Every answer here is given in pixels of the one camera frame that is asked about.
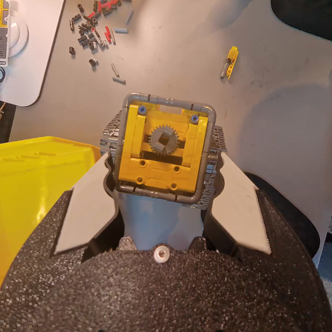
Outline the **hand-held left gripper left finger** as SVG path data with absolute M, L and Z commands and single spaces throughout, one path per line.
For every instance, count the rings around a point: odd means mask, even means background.
M 73 186 L 55 239 L 55 255 L 89 247 L 98 255 L 96 239 L 121 214 L 114 195 L 113 159 L 105 153 Z

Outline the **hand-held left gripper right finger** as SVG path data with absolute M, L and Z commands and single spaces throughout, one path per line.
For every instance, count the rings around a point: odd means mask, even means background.
M 239 247 L 270 256 L 258 188 L 225 152 L 218 156 L 214 190 L 204 219 L 204 235 L 212 247 L 229 256 Z

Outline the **yellow tracked brick vehicle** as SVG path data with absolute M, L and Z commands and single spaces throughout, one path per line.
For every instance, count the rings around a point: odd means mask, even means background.
M 227 153 L 216 117 L 208 104 L 129 93 L 100 140 L 115 189 L 206 210 L 218 155 Z

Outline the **yellow brick piece grey axle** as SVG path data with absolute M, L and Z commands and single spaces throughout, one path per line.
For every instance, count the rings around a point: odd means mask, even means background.
M 224 67 L 222 69 L 222 73 L 220 75 L 221 80 L 223 80 L 224 78 L 227 78 L 228 80 L 230 79 L 238 54 L 238 48 L 233 46 L 228 53 Z

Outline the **grey desk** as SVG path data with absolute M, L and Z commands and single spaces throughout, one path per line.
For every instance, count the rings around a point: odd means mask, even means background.
M 316 227 L 331 219 L 331 41 L 282 23 L 271 1 L 133 1 L 117 66 L 72 59 L 66 1 L 37 102 L 17 107 L 10 140 L 56 136 L 99 145 L 127 93 L 206 103 L 229 157 L 266 180 Z M 220 79 L 230 49 L 239 54 Z

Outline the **yellow plastic bin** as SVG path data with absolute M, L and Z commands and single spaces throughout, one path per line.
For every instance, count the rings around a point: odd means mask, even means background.
M 46 136 L 0 145 L 0 283 L 54 203 L 101 158 L 99 147 Z

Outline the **white round stand base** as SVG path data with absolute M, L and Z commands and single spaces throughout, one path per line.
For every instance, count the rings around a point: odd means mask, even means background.
M 10 1 L 12 36 L 1 101 L 33 105 L 40 97 L 65 1 Z

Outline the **pile of small brick parts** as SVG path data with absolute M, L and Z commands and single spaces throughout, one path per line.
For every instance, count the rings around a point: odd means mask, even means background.
M 132 32 L 133 1 L 80 1 L 77 11 L 69 19 L 70 57 L 88 63 L 93 71 L 102 64 L 112 69 L 111 63 L 118 69 L 120 48 Z

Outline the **sticker sheet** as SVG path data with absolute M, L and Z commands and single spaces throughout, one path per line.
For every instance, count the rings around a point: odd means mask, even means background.
M 0 1 L 0 66 L 8 66 L 10 36 L 10 1 Z

